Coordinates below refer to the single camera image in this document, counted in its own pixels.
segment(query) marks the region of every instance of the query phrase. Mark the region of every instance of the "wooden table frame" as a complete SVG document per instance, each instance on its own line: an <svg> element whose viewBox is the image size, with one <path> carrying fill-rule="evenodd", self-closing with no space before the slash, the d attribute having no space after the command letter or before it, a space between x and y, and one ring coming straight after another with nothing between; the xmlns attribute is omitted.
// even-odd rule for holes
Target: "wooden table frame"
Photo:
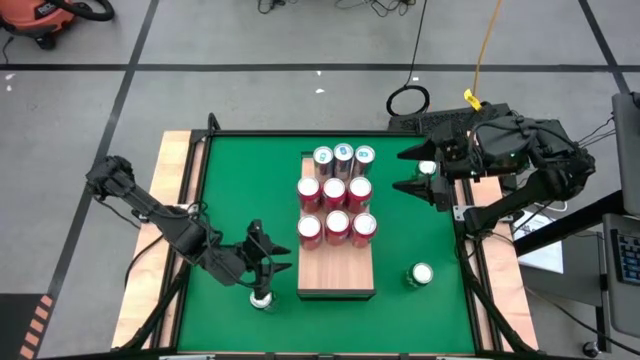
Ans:
<svg viewBox="0 0 640 360"><path fill-rule="evenodd" d="M268 136L269 134L273 136L278 132L224 131L219 134L223 133L226 136ZM288 136L304 136L305 134L309 136L310 132L289 131L286 134ZM381 131L322 131L312 134L319 136L393 135L393 133ZM164 204L188 204L200 198L201 194L198 192L204 175L201 169L203 164L208 161L211 146L211 141L205 141L207 135L208 130L167 131L164 133L149 189L152 196ZM463 184L457 182L455 188L458 204L466 204ZM467 196L467 200L472 200L475 205L487 205L502 197L497 178L484 178L479 183L471 184L470 189L473 194L472 199ZM506 224L498 224L494 232L511 239L511 232ZM135 254L157 238L159 234L154 225L142 225ZM471 246L471 244L467 245L468 251L471 251ZM136 333L157 304L161 292L164 292L172 277L175 276L181 260L172 254L173 251L169 250L168 243L160 242L139 259L132 269L124 293L112 347L123 345ZM479 256L482 255L484 255L484 260L480 257L478 261ZM518 332L524 342L532 348L537 348L535 331L513 246L495 236L489 237L483 241L482 250L470 260L470 263L476 275L482 277L482 273L485 273L486 280L490 283L490 293L494 303L511 327ZM466 291L468 299L475 297L468 289ZM173 347L177 343L181 322L181 311L177 311L177 309L182 307L181 303L184 301L185 293L182 291L174 297L163 320L156 327L150 340L145 343L145 348ZM472 321L477 323L478 331L472 331L476 350L510 350L504 339L496 338L495 331L492 335L487 314L478 299L475 298L475 301L469 301L469 303L475 304L475 306L470 306L470 309L475 308L473 311L470 310L470 312L475 312L470 317L475 319Z"/></svg>

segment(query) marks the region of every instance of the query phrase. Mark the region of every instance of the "orange vacuum cleaner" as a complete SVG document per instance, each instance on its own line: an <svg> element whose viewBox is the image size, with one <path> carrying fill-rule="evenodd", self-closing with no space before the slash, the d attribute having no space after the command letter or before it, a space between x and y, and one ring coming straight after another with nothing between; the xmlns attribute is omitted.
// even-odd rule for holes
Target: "orange vacuum cleaner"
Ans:
<svg viewBox="0 0 640 360"><path fill-rule="evenodd" d="M73 18L109 21L115 15L109 0L97 0L104 12L94 12L82 2L71 0L0 0L0 27L14 35L35 39L42 49L53 49L54 35L66 29Z"/></svg>

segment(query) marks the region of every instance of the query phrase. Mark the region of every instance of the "can lid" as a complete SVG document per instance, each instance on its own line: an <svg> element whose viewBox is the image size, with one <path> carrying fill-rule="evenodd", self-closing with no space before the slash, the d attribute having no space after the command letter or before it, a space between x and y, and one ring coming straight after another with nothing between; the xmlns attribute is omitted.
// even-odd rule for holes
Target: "can lid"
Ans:
<svg viewBox="0 0 640 360"><path fill-rule="evenodd" d="M258 300L256 299L256 293L255 291L251 292L251 295L249 295L249 302L251 303L251 305L255 308L258 309L264 309L266 307L268 307L269 305L271 305L271 301L273 300L273 295L272 293L268 293L267 296L265 296L264 298Z"/></svg>
<svg viewBox="0 0 640 360"><path fill-rule="evenodd" d="M368 213L362 213L353 219L353 228L356 229L358 234L371 235L376 231L378 223L373 215Z"/></svg>
<svg viewBox="0 0 640 360"><path fill-rule="evenodd" d="M418 169L421 173L431 175L436 172L436 163L433 161L420 161L418 163Z"/></svg>
<svg viewBox="0 0 640 360"><path fill-rule="evenodd" d="M320 146L313 151L313 160L320 164L328 164L333 160L333 151L328 146Z"/></svg>
<svg viewBox="0 0 640 360"><path fill-rule="evenodd" d="M325 181L322 191L330 198L339 198L344 194L346 187L344 182L337 178L331 178Z"/></svg>
<svg viewBox="0 0 640 360"><path fill-rule="evenodd" d="M362 145L356 149L356 159L363 163L368 164L376 158L376 152L373 151L371 146Z"/></svg>
<svg viewBox="0 0 640 360"><path fill-rule="evenodd" d="M351 180L349 191L355 196L363 197L371 193L371 183L362 176Z"/></svg>
<svg viewBox="0 0 640 360"><path fill-rule="evenodd" d="M305 176L298 181L298 192L305 196L312 196L320 190L320 183L316 178Z"/></svg>
<svg viewBox="0 0 640 360"><path fill-rule="evenodd" d="M349 228L349 216L340 210L334 210L327 215L327 227L331 231L345 231Z"/></svg>
<svg viewBox="0 0 640 360"><path fill-rule="evenodd" d="M350 160L353 157L353 148L349 144L342 143L333 148L333 153L338 160Z"/></svg>
<svg viewBox="0 0 640 360"><path fill-rule="evenodd" d="M313 215L306 215L298 221L298 232L305 237L314 237L320 233L322 225L320 220Z"/></svg>
<svg viewBox="0 0 640 360"><path fill-rule="evenodd" d="M428 284L433 279L433 270L425 263L415 264L412 273L413 278L420 284Z"/></svg>

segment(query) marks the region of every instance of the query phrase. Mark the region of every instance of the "white paper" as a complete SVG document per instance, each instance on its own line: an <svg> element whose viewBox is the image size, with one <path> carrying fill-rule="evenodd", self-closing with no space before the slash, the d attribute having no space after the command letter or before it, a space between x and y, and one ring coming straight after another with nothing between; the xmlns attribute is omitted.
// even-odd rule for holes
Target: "white paper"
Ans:
<svg viewBox="0 0 640 360"><path fill-rule="evenodd" d="M525 211L524 216L518 219L513 224L514 228L517 228L523 222L527 221L532 212ZM540 229L551 223L551 219L544 215L536 215L533 219L527 222L520 230L513 234L515 241L519 238ZM527 255L520 256L518 262L522 265L531 266L534 268L553 271L559 274L564 273L564 266L562 263L562 242L558 241L551 245L545 246L542 249L538 249L534 252L530 252Z"/></svg>

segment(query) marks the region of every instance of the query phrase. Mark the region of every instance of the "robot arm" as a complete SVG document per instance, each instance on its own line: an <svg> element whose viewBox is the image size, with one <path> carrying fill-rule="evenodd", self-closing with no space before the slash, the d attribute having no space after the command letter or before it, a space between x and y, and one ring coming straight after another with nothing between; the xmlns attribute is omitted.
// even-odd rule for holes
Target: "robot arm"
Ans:
<svg viewBox="0 0 640 360"><path fill-rule="evenodd" d="M464 212L465 230L472 236L491 231L500 218L535 202L571 199L595 172L594 158L569 140L559 121L522 116L479 122L469 136L453 121L448 122L437 127L423 144L398 157L438 164L434 178L426 176L393 186L436 205L439 211L451 208L448 194L455 180L479 181L485 176L519 173L533 164L537 170L523 188L489 206Z"/></svg>
<svg viewBox="0 0 640 360"><path fill-rule="evenodd" d="M87 188L98 201L107 196L122 199L146 216L162 232L171 247L191 264L199 265L225 286L236 283L253 288L256 298L266 296L273 274L287 269L289 263L274 263L271 255L290 250L275 245L262 229L260 220L247 228L244 242L223 245L223 234L203 221L204 209L192 205L188 210L164 206L135 183L131 164L119 156L108 156L86 175ZM262 264L263 259L269 264ZM255 272L255 281L241 280L245 272Z"/></svg>

